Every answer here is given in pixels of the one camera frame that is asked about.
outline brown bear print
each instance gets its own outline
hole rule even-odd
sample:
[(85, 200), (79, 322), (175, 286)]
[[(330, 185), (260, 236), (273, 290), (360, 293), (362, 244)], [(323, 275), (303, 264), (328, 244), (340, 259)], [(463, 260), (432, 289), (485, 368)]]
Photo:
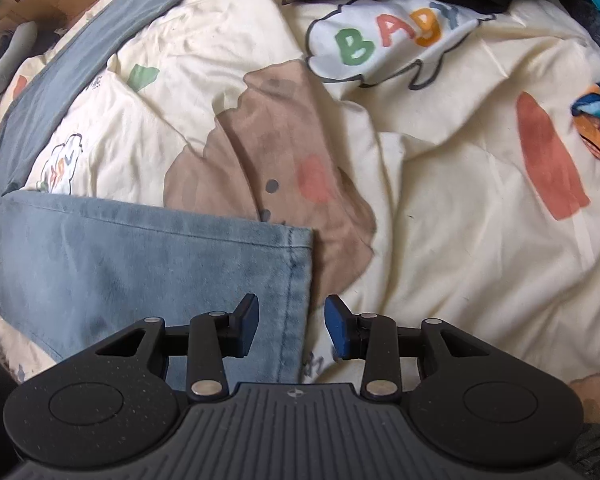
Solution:
[(582, 402), (584, 421), (587, 424), (600, 424), (600, 374), (571, 381), (569, 386)]
[(164, 178), (164, 206), (314, 230), (312, 306), (345, 290), (373, 257), (373, 212), (330, 155), (300, 60), (244, 76), (202, 156), (189, 146)]

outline blanket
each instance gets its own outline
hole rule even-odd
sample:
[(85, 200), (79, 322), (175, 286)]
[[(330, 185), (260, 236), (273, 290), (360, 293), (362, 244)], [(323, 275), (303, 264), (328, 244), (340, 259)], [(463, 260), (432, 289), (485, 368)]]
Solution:
[(324, 328), (337, 292), (448, 320), (573, 383), (600, 422), (600, 164), (570, 113), (599, 80), (599, 49), (545, 0), (184, 0), (75, 99), (25, 189), (314, 229), (305, 381), (362, 376)]

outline bedsheet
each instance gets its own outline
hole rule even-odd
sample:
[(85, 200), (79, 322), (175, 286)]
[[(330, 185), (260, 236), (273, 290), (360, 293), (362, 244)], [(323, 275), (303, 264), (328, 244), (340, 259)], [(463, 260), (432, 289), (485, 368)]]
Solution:
[[(600, 164), (570, 114), (598, 80), (599, 49), (545, 0), (496, 16), (432, 0), (184, 0), (77, 97), (26, 189), (290, 215), (318, 238), (335, 202), (348, 219), (326, 241), (353, 233), (360, 250), (351, 266), (336, 252), (344, 276), (314, 287), (305, 381), (362, 375), (324, 329), (320, 298), (340, 292), (403, 326), (446, 319), (573, 383), (600, 422)], [(125, 126), (142, 114), (168, 134)], [(314, 157), (307, 125), (324, 137)], [(299, 196), (309, 209), (290, 206)], [(403, 375), (417, 382), (414, 363)]]
[[(294, 381), (311, 231), (14, 189), (107, 58), (179, 1), (114, 0), (11, 104), (0, 127), (0, 314), (65, 358), (137, 319), (159, 314), (169, 325), (186, 324), (209, 310), (232, 309), (250, 291), (260, 300), (257, 337), (247, 357), (225, 363), (228, 382)], [(69, 166), (72, 158), (61, 160)], [(178, 361), (167, 381), (182, 387), (186, 367)]]

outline grey dot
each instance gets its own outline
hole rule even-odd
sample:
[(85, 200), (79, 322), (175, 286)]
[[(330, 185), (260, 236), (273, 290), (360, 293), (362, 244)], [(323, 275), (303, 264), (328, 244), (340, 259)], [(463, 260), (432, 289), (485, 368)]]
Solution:
[(272, 178), (271, 180), (267, 180), (267, 185), (264, 189), (267, 190), (267, 193), (275, 193), (279, 187), (280, 184), (278, 184), (278, 181)]
[(267, 79), (260, 89), (276, 97), (289, 98), (296, 90), (296, 83), (289, 79)]

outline cloud print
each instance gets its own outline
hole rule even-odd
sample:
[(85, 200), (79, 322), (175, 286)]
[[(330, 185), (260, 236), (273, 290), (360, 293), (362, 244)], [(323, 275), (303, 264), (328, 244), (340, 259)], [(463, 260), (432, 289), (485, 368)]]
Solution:
[(71, 179), (81, 153), (80, 134), (73, 134), (66, 142), (54, 147), (42, 168), (38, 188), (49, 193), (71, 194)]
[(434, 0), (354, 0), (306, 32), (307, 63), (324, 82), (369, 88), (408, 74), (409, 88), (431, 84), (444, 55), (493, 14)]

